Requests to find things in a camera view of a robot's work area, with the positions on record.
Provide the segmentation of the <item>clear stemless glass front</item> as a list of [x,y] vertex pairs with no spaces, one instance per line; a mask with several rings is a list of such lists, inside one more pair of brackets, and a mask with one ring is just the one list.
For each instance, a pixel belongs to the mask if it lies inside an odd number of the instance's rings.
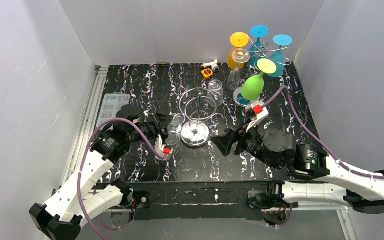
[[185,117],[183,114],[176,113],[172,116],[173,118],[167,127],[168,137],[166,139],[166,144],[170,146],[177,145],[180,142],[181,132],[185,122]]

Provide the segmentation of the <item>clear stemless glass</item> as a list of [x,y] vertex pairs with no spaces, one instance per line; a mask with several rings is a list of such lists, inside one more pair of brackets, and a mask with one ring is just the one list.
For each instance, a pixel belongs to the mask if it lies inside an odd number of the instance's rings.
[[166,144],[170,146],[177,145],[180,142],[181,132],[185,122],[185,117],[183,114],[176,113],[172,116],[173,118],[167,127],[168,137],[166,139]]
[[209,96],[213,96],[214,101],[210,101],[212,106],[219,107],[224,102],[224,87],[223,83],[218,79],[213,79],[208,83],[207,89]]

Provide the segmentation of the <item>chrome glass rack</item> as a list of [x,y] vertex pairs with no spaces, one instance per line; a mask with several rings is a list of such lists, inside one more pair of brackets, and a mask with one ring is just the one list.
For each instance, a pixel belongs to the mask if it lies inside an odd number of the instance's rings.
[[188,148],[204,147],[211,138],[208,122],[217,113],[218,107],[210,104],[214,97],[209,94],[207,88],[195,87],[180,97],[178,107],[185,117],[180,140]]
[[291,64],[291,61],[282,52],[282,50],[287,49],[293,43],[293,39],[289,35],[275,35],[272,41],[278,45],[278,49],[268,50],[268,43],[261,41],[261,38],[269,37],[270,35],[270,31],[266,26],[254,26],[251,28],[250,34],[256,38],[256,41],[250,40],[252,45],[248,51],[250,54],[248,66],[255,67],[259,70],[259,73],[247,78],[243,85],[234,91],[233,99],[241,107],[246,107],[260,100],[265,86],[265,75],[280,77],[285,67]]

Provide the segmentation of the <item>green plastic wine glass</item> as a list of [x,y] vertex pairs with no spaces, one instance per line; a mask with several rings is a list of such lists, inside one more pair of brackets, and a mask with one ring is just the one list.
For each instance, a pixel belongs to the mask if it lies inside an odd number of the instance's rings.
[[254,101],[260,97],[265,85],[264,75],[272,74],[277,69],[275,63],[267,58],[259,59],[256,66],[260,73],[249,77],[241,88],[240,94],[248,101]]

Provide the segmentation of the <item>orange plastic wine glass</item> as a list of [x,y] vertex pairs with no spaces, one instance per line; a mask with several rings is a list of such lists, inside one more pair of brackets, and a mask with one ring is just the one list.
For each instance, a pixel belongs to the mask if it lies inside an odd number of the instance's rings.
[[242,69],[250,59],[249,52],[244,47],[249,43],[249,37],[244,32],[235,32],[230,37],[230,43],[233,48],[230,50],[227,58],[227,64],[231,71]]

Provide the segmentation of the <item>tall clear champagne flute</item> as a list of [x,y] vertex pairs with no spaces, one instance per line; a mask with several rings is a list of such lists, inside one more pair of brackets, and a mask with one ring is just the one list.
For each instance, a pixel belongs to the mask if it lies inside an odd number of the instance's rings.
[[235,90],[239,87],[241,82],[241,69],[244,67],[245,63],[250,60],[251,56],[248,50],[235,47],[233,48],[227,58],[228,67],[231,69],[231,72],[227,79],[227,88],[229,90]]

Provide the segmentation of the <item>blue plastic wine glass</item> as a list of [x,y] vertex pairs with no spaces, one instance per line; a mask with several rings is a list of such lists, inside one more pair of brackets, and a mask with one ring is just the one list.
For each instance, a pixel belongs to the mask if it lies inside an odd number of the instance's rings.
[[278,45],[278,49],[271,53],[269,59],[272,60],[276,65],[276,71],[274,73],[268,73],[267,75],[275,78],[281,77],[284,73],[285,67],[288,63],[291,62],[290,60],[286,59],[282,50],[289,47],[293,43],[293,39],[289,35],[278,34],[275,35],[272,40],[274,44]]
[[256,41],[251,44],[249,49],[250,60],[249,65],[255,67],[257,61],[261,58],[257,52],[259,52],[259,47],[262,45],[261,38],[266,37],[269,34],[269,28],[265,25],[256,25],[250,29],[250,35],[256,38]]

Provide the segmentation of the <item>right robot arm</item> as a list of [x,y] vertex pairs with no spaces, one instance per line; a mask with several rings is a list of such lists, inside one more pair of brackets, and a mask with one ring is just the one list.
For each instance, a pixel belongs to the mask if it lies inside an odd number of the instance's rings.
[[272,180],[265,191],[248,197],[252,209],[289,207],[298,202],[329,203],[354,211],[384,213],[384,170],[368,172],[335,161],[325,150],[299,144],[279,129],[260,135],[256,130],[233,127],[211,142],[223,156],[247,152],[270,168],[286,168],[294,182]]

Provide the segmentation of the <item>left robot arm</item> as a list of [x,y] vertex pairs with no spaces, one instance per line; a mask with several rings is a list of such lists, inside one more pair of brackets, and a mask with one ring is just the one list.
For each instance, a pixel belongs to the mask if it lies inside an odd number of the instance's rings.
[[113,207],[136,204],[133,187],[122,179],[110,183],[92,197],[84,197],[130,151],[132,143],[144,142],[161,161],[167,161],[171,149],[166,144],[173,115],[152,113],[144,121],[142,110],[124,105],[115,118],[97,126],[84,151],[80,166],[43,204],[29,210],[35,226],[51,240],[74,240],[86,224]]

